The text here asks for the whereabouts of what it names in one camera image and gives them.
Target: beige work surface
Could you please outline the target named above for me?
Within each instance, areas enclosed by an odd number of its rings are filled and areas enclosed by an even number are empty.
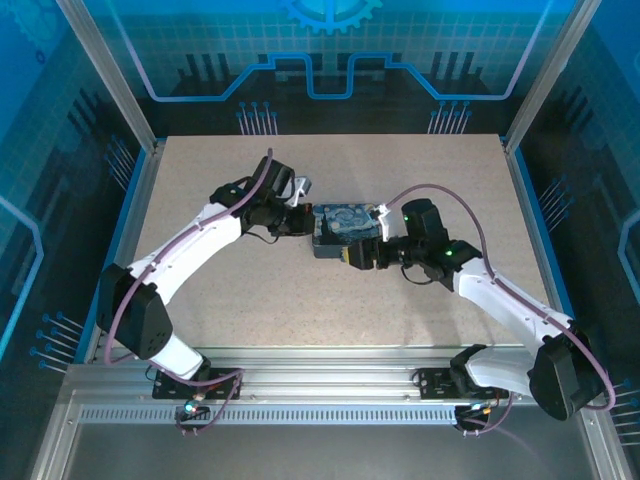
[[[478,215],[494,268],[546,302],[495,135],[170,137],[136,259],[189,223],[218,186],[252,174],[267,147],[311,178],[312,203],[388,202],[419,182],[448,186]],[[436,203],[452,238],[479,246],[455,200],[440,192],[422,195]],[[417,270],[409,274],[423,279]],[[517,343],[443,286],[411,285],[397,267],[361,272],[316,259],[310,237],[282,238],[272,246],[240,238],[187,280],[168,310],[178,335],[201,347]]]

